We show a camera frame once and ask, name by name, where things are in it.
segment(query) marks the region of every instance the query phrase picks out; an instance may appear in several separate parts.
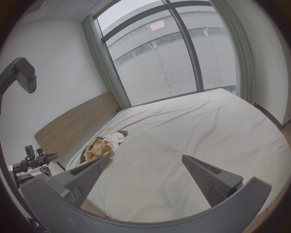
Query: white wall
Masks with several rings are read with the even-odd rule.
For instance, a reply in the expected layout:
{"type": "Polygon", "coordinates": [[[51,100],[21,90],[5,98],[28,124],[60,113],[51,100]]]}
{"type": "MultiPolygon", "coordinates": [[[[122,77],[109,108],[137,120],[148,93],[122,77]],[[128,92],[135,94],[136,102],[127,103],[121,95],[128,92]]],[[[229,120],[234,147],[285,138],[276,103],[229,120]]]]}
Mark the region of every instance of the white wall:
{"type": "MultiPolygon", "coordinates": [[[[36,70],[37,89],[28,94],[14,82],[5,92],[0,141],[7,164],[24,159],[24,147],[37,149],[34,135],[75,106],[106,92],[80,23],[41,21],[13,31],[0,54],[0,72],[25,57],[36,70]]],[[[61,172],[50,163],[52,174],[61,172]]]]}
{"type": "Polygon", "coordinates": [[[291,77],[287,70],[287,65],[291,63],[285,57],[288,54],[284,53],[284,50],[290,49],[287,44],[281,44],[283,36],[279,39],[275,23],[259,5],[252,0],[227,2],[241,21],[253,52],[255,102],[283,124],[291,118],[291,96],[288,90],[291,77]]]}

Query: dark brown cloth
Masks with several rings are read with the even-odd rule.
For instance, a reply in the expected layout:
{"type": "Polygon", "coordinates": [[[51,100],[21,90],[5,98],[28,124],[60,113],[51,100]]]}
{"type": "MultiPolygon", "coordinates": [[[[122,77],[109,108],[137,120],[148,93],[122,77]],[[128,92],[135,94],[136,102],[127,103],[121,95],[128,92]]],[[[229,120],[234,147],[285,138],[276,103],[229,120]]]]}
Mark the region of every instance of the dark brown cloth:
{"type": "Polygon", "coordinates": [[[85,147],[85,149],[82,151],[80,164],[86,162],[86,160],[85,160],[85,156],[84,156],[84,154],[85,154],[85,152],[86,152],[86,147],[85,147]]]}

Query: wooden bed frame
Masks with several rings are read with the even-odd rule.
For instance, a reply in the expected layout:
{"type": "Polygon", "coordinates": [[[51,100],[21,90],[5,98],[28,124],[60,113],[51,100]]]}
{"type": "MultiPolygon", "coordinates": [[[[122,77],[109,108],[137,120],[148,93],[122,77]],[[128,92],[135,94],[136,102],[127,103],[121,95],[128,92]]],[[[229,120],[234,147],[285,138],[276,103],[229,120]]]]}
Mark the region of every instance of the wooden bed frame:
{"type": "Polygon", "coordinates": [[[120,110],[111,92],[88,100],[65,112],[35,134],[35,139],[45,153],[58,153],[58,160],[89,130],[120,110]]]}

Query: ceiling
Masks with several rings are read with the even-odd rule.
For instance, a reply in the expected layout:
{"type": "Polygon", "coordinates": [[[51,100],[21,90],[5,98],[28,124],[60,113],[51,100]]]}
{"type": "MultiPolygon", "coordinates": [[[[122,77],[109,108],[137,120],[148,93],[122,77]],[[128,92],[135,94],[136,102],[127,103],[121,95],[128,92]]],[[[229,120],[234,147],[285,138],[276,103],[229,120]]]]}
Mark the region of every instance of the ceiling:
{"type": "Polygon", "coordinates": [[[81,22],[96,6],[107,2],[108,0],[36,0],[21,17],[17,27],[42,20],[81,22]]]}

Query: brown garment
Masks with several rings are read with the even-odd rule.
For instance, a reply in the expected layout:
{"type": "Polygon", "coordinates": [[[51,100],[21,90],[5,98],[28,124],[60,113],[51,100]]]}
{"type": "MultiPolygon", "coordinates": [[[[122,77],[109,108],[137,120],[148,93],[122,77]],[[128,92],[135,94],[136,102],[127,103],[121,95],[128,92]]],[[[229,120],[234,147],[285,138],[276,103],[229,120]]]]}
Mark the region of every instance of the brown garment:
{"type": "Polygon", "coordinates": [[[85,149],[82,151],[80,164],[86,162],[86,160],[85,160],[85,156],[84,156],[85,153],[86,153],[86,147],[85,147],[85,149]]]}
{"type": "Polygon", "coordinates": [[[112,143],[111,142],[96,138],[89,145],[87,145],[86,152],[84,154],[85,160],[87,162],[90,162],[91,160],[97,159],[101,156],[109,155],[108,166],[110,166],[110,164],[112,163],[111,150],[112,150],[112,143]]]}

